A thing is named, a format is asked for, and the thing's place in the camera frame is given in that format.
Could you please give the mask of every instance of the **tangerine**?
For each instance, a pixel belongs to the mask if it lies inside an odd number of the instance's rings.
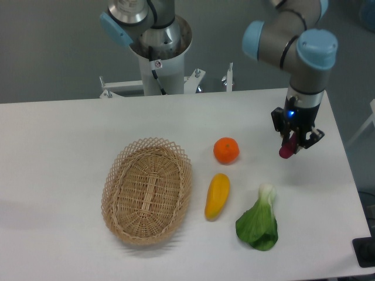
[[[213,146],[213,154],[221,164],[229,164],[240,154],[237,142],[232,138],[221,138]]]

